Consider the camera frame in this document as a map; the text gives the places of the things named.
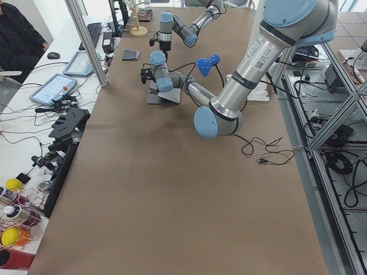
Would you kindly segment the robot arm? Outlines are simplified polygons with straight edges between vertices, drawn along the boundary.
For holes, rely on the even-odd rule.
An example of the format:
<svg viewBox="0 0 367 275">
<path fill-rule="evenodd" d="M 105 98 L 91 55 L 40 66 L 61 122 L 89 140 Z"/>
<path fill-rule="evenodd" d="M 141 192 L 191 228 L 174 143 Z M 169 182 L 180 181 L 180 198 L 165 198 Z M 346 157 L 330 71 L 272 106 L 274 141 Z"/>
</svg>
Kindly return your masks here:
<svg viewBox="0 0 367 275">
<path fill-rule="evenodd" d="M 205 7 L 206 10 L 191 25 L 185 25 L 182 19 L 172 12 L 161 12 L 158 37 L 150 40 L 150 46 L 153 46 L 155 41 L 158 42 L 159 49 L 166 59 L 171 50 L 172 32 L 176 33 L 187 47 L 192 48 L 198 40 L 200 31 L 227 10 L 223 1 L 220 0 L 185 1 L 185 5 Z"/>
<path fill-rule="evenodd" d="M 179 88 L 191 96 L 199 106 L 194 126 L 202 137 L 233 135 L 243 122 L 240 106 L 281 52 L 331 41 L 337 14 L 338 1 L 265 1 L 258 36 L 217 96 L 191 75 L 170 71 L 161 50 L 150 54 L 151 67 L 141 71 L 142 82 L 153 80 L 159 92 Z"/>
</svg>

